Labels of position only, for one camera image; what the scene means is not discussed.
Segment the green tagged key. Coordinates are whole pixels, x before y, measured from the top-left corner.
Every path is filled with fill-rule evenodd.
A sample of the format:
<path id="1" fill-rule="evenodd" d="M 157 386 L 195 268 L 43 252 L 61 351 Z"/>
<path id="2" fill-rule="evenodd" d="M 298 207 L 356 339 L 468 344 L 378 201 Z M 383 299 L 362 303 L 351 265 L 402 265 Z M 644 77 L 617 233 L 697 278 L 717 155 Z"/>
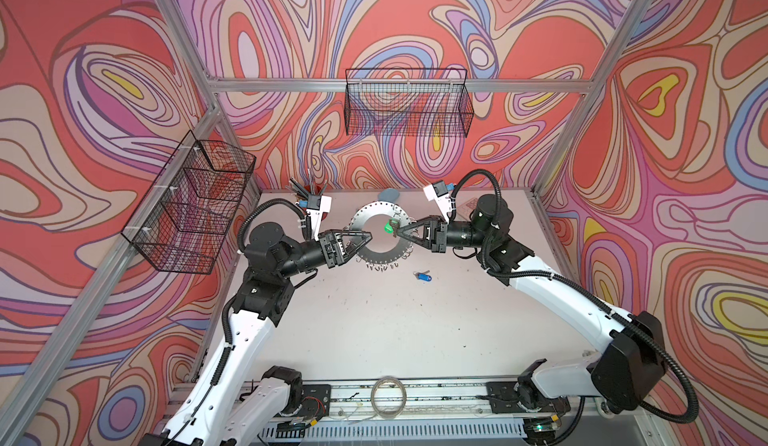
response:
<path id="1" fill-rule="evenodd" d="M 387 222 L 387 223 L 384 225 L 384 231 L 385 231 L 387 234 L 390 234 L 390 235 L 395 235 L 395 234 L 396 234 L 396 231 L 397 231 L 397 229 L 398 229 L 398 226 L 397 226 L 396 224 L 394 224 L 394 223 L 391 223 L 391 222 Z"/>

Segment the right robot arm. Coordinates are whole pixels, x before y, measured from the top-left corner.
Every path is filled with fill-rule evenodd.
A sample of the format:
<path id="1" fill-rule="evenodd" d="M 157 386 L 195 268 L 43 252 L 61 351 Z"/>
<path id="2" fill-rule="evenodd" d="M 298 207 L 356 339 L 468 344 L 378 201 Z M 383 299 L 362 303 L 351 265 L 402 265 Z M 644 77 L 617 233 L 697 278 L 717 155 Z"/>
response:
<path id="1" fill-rule="evenodd" d="M 402 240 L 433 253 L 470 248 L 483 272 L 538 301 L 565 321 L 592 347 L 580 359 L 543 359 L 526 373 L 522 397 L 601 397 L 618 414 L 646 407 L 646 398 L 666 374 L 670 361 L 660 322 L 642 312 L 612 306 L 557 273 L 509 233 L 513 213 L 496 194 L 481 196 L 467 221 L 454 212 L 418 221 L 395 220 Z"/>

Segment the blue tagged key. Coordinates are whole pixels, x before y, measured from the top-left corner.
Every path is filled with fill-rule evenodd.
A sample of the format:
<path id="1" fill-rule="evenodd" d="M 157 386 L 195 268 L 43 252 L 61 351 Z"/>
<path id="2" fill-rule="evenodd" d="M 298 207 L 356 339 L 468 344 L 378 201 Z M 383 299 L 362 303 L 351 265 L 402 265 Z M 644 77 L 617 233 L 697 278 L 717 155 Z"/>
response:
<path id="1" fill-rule="evenodd" d="M 419 281 L 423 281 L 423 282 L 432 281 L 432 276 L 428 272 L 416 272 L 414 276 Z"/>

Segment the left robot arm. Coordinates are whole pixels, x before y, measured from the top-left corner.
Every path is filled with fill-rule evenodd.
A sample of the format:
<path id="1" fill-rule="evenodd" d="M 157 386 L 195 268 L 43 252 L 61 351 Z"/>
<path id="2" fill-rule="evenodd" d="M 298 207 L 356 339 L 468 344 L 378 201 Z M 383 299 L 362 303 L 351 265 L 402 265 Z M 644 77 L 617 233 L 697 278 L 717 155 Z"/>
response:
<path id="1" fill-rule="evenodd" d="M 373 236 L 331 229 L 297 242 L 275 222 L 256 226 L 244 247 L 247 268 L 237 293 L 221 311 L 223 337 L 214 359 L 159 434 L 143 445 L 249 445 L 281 413 L 302 407 L 302 375 L 271 367 L 242 404 L 236 401 L 251 364 L 275 332 L 296 290 L 292 277 L 312 279 L 319 268 L 350 262 Z"/>

